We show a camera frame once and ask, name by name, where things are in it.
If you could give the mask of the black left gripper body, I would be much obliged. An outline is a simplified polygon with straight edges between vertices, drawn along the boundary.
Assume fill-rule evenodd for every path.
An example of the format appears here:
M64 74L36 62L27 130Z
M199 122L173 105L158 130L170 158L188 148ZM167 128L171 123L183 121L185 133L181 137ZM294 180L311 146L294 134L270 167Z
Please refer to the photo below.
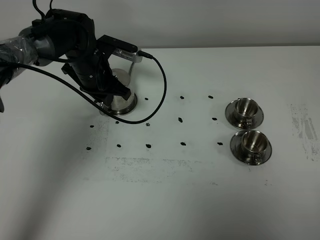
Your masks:
M80 61L64 64L61 70L78 84L81 91L94 99L120 95L120 83L98 49Z

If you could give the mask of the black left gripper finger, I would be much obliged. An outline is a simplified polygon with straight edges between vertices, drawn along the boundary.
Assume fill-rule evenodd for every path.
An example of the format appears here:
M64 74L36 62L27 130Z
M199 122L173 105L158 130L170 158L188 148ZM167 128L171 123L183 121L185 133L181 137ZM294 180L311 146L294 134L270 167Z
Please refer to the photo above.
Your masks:
M113 102L113 95L112 94L97 94L94 96L94 99L98 103L103 103L105 106L110 107Z
M128 100L131 96L131 90L124 86L119 80L113 79L110 82L109 93L114 96L120 96L124 100Z

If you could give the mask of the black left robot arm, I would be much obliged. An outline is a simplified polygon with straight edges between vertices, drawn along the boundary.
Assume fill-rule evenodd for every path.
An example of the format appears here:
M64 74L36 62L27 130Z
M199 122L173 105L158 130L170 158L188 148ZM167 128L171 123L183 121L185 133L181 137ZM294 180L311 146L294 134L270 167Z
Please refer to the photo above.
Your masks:
M63 64L80 90L97 102L110 105L114 96L128 100L131 90L113 74L108 59L116 49L134 53L130 43L103 35L95 36L95 24L86 14L62 9L49 10L43 19L36 19L17 37L0 43L0 85L8 84L27 66Z

